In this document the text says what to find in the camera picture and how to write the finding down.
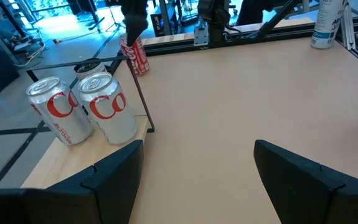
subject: spray can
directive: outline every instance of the spray can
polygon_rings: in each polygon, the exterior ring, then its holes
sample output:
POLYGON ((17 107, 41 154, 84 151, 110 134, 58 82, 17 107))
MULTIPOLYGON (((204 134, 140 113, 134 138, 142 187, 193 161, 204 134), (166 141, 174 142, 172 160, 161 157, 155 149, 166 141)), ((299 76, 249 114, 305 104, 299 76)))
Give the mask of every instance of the spray can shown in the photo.
POLYGON ((320 0, 311 46, 317 49, 332 47, 347 0, 320 0))

